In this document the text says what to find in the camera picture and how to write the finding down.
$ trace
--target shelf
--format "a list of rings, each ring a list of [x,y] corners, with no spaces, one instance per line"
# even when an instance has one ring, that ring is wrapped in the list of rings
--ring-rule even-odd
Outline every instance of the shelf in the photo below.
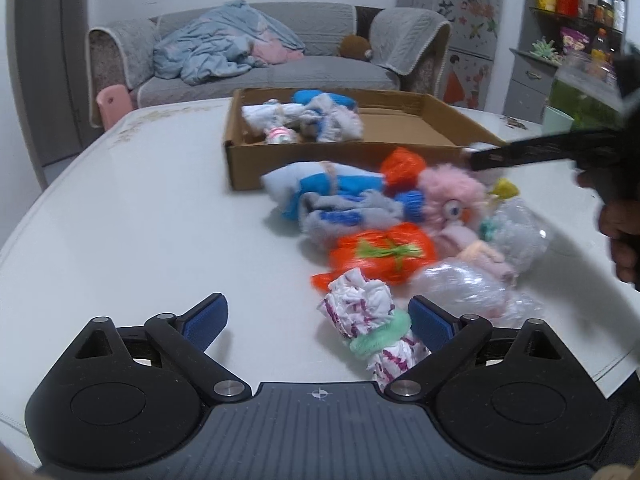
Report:
[[[615,28],[612,28],[612,27],[607,27],[606,25],[603,25],[601,23],[596,23],[592,20],[588,20],[587,18],[572,18],[571,16],[566,16],[564,14],[560,14],[559,12],[551,12],[550,10],[543,10],[537,7],[529,7],[529,9],[534,14],[538,14],[540,16],[546,16],[553,20],[558,20],[559,22],[570,23],[574,26],[577,26],[578,28],[579,27],[589,27],[594,29],[603,28],[604,30],[607,31],[608,35],[622,38],[622,32],[620,32],[619,30],[616,30]]]
[[[560,67],[559,63],[554,63],[553,61],[545,57],[536,56],[535,54],[532,54],[531,52],[527,52],[526,50],[518,50],[517,48],[510,48],[509,50],[511,50],[514,54],[518,54],[519,56],[522,56],[522,57],[528,57],[529,59],[534,59],[536,61],[539,61],[540,63],[544,63],[545,65],[552,66],[553,68]]]

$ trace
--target light green cup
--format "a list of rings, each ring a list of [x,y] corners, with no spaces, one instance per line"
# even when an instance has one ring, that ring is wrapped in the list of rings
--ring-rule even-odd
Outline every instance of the light green cup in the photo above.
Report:
[[[556,108],[548,106],[542,116],[542,134],[551,135],[568,132],[574,124],[574,118]]]

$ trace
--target person's hand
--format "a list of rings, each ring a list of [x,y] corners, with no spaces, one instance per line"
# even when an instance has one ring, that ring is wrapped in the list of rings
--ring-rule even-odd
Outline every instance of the person's hand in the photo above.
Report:
[[[592,187],[587,173],[577,177],[581,187]],[[620,281],[636,282],[638,254],[622,241],[625,234],[640,235],[640,202],[637,200],[613,200],[602,207],[598,218],[600,232],[609,237],[611,259],[616,264],[616,276]]]

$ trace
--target green scrunchie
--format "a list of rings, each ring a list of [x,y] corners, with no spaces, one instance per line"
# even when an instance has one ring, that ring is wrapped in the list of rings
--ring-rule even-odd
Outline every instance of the green scrunchie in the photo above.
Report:
[[[356,357],[367,358],[385,348],[394,345],[411,328],[411,318],[404,310],[398,308],[391,313],[391,320],[368,334],[359,335],[349,343],[349,348]]]

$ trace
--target gray drawer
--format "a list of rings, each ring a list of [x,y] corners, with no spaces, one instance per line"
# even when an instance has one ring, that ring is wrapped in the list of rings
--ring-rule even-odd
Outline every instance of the gray drawer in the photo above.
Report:
[[[537,92],[512,79],[507,99],[504,102],[504,114],[532,123],[541,123],[545,100],[546,94]]]
[[[511,78],[518,83],[546,95],[551,90],[551,83],[555,75],[556,69],[554,67],[516,54]]]

